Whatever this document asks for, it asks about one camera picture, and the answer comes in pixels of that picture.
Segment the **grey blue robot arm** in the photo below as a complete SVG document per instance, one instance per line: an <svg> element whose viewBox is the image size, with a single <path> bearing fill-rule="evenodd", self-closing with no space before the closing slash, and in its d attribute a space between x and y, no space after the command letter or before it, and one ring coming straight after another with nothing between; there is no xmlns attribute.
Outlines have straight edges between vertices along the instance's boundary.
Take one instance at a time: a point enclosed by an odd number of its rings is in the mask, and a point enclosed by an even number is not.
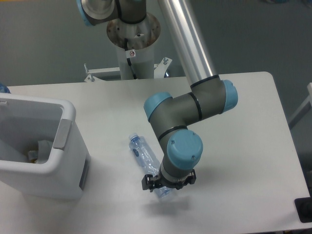
<svg viewBox="0 0 312 234"><path fill-rule="evenodd" d="M171 31L191 91L172 97L156 93L144 103L148 122L164 157L156 175L145 175L142 188L153 191L181 189L196 180L195 165L203 152L200 137L188 126L233 109L238 102L235 86L214 71L188 0L161 0L159 7ZM119 51L122 79L151 78L154 74L148 49L159 37L157 19L144 0L79 0L85 24L106 22L107 36Z"/></svg>

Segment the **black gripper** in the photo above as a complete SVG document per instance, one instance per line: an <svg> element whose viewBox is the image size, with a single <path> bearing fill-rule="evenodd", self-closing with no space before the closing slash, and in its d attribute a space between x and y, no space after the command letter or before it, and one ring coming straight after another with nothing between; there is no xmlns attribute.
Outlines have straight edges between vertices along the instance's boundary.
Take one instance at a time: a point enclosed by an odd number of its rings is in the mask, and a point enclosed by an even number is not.
<svg viewBox="0 0 312 234"><path fill-rule="evenodd" d="M180 190L188 184L195 183L196 173L194 169L182 170L182 172L182 178L172 177L169 174L163 173L162 170L160 170L156 176L153 176L152 174L146 174L141 181L142 189L149 190L150 192L153 192L155 189L160 189L162 187Z"/></svg>

